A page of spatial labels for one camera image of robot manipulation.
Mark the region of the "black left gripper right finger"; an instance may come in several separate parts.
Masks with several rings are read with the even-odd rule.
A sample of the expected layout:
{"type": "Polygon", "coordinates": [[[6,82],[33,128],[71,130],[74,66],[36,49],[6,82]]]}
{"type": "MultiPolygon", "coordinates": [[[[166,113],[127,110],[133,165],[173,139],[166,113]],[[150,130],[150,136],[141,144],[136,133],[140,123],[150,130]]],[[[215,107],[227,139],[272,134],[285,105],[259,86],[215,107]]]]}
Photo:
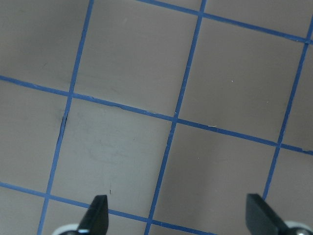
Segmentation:
{"type": "Polygon", "coordinates": [[[246,227],[251,235],[284,235],[288,226],[258,194],[246,196],[246,227]]]}

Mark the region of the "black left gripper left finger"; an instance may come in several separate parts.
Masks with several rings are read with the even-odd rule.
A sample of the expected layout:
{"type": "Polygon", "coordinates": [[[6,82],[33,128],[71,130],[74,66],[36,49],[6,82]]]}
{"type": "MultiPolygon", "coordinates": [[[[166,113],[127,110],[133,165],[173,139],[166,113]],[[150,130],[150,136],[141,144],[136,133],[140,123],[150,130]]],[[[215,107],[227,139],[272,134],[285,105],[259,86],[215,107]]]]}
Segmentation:
{"type": "Polygon", "coordinates": [[[106,195],[94,197],[78,225],[79,235],[106,235],[109,227],[108,199],[106,195]]]}

